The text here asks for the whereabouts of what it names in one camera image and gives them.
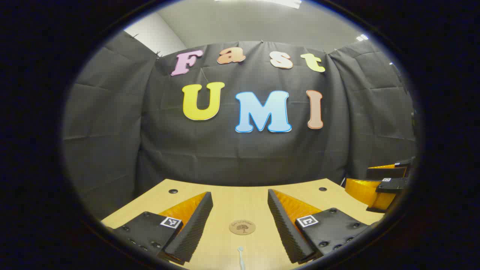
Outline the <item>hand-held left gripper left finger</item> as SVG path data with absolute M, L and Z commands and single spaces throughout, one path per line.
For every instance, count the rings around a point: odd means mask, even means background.
M 161 213 L 144 211 L 107 229 L 142 254 L 183 265 L 197 249 L 213 205 L 211 192 L 203 192 Z

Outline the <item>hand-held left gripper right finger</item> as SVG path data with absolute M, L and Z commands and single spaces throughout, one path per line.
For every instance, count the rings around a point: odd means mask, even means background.
M 323 257 L 371 228 L 336 207 L 321 210 L 275 189 L 267 203 L 292 263 Z

